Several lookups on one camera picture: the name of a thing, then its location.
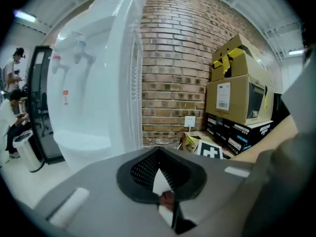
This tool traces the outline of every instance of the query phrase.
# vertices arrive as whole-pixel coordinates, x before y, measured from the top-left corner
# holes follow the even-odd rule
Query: glass door
[[[28,75],[28,113],[39,150],[47,163],[64,160],[53,138],[47,107],[47,73],[52,49],[35,47]]]

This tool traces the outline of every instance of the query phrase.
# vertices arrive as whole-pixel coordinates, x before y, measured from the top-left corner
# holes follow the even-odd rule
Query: man
[[[19,64],[21,58],[25,58],[24,49],[19,47],[15,50],[12,59],[4,67],[4,90],[11,93],[16,88],[16,83],[22,79],[14,75],[14,64]]]
[[[18,107],[22,97],[22,92],[15,89],[11,92],[9,99],[5,99],[0,106],[0,143],[2,148],[9,151],[10,158],[19,158],[19,153],[13,147],[14,137],[22,132],[31,129],[31,124],[28,122],[25,125],[22,123],[29,119],[26,113],[15,115],[13,108]]]

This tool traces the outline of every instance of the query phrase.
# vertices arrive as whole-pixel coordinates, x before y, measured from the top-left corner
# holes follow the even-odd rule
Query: cardboard box
[[[212,81],[207,85],[206,112],[239,124],[271,119],[274,93],[250,75]]]
[[[229,77],[252,75],[258,80],[270,81],[262,55],[243,35],[236,35],[213,55],[212,81]]]
[[[206,142],[210,144],[215,144],[216,146],[222,148],[222,144],[219,143],[217,139],[213,136],[210,136],[207,132],[202,131],[193,131],[193,132],[185,132],[182,137],[181,150],[190,152],[192,154],[201,154],[201,146],[199,148],[200,142]],[[220,154],[224,155],[225,158],[234,157],[234,155],[229,152],[227,149],[221,149]]]
[[[214,115],[209,115],[207,120],[207,131],[235,155],[257,144],[273,128],[272,120],[251,125],[238,124]]]

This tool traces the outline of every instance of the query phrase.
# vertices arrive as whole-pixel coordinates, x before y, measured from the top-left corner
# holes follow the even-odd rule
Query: brick wall
[[[235,34],[244,34],[279,69],[255,27],[219,0],[147,0],[141,31],[144,145],[179,145],[188,131],[184,116],[196,116],[193,130],[202,129],[212,53]]]

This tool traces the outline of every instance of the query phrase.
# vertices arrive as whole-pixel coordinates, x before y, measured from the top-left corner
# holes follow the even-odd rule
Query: white wall
[[[23,47],[26,58],[21,59],[20,64],[15,65],[14,68],[19,69],[20,77],[25,79],[34,48],[37,45],[41,45],[43,39],[44,34],[22,25],[13,24],[0,47],[0,67],[3,68],[5,66],[17,47]],[[26,81],[20,82],[20,87],[25,83]]]
[[[302,72],[303,57],[287,58],[283,61],[282,82],[283,93],[293,84]]]

